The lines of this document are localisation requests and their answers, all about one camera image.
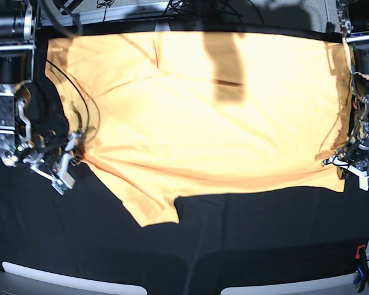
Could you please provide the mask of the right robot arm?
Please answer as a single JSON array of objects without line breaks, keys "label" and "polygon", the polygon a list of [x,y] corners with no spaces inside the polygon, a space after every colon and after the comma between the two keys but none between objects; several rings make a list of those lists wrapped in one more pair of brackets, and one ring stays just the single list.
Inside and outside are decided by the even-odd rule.
[{"label": "right robot arm", "polygon": [[42,136],[26,116],[31,101],[26,84],[34,78],[42,10],[64,34],[74,36],[55,19],[46,1],[0,1],[0,158],[8,167],[25,163],[53,185],[71,187],[74,179],[68,167],[81,134]]}]

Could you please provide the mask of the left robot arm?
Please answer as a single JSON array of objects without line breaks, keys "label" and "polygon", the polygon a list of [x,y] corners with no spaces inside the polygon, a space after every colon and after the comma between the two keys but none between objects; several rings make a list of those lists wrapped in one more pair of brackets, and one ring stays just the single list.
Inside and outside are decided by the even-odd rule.
[{"label": "left robot arm", "polygon": [[340,179],[355,175],[369,190],[369,1],[337,1],[341,37],[350,72],[354,126],[335,155],[323,161],[337,167]]}]

